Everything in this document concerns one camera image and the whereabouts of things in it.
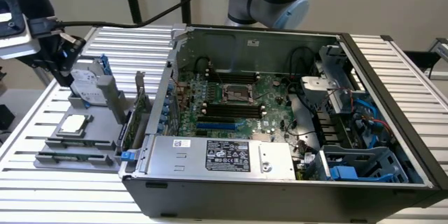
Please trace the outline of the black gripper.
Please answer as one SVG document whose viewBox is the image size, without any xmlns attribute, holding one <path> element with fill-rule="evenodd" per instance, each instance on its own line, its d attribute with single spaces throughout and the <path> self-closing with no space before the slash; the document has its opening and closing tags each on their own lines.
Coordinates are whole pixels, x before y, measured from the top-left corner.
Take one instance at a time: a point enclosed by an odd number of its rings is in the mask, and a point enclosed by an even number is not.
<svg viewBox="0 0 448 224">
<path fill-rule="evenodd" d="M 50 0 L 19 0 L 19 3 L 40 46 L 39 52 L 19 57 L 19 61 L 32 68 L 50 71 L 60 86 L 70 87 L 75 81 L 72 66 L 87 41 L 78 36 L 64 39 L 54 33 L 59 28 Z"/>
</svg>

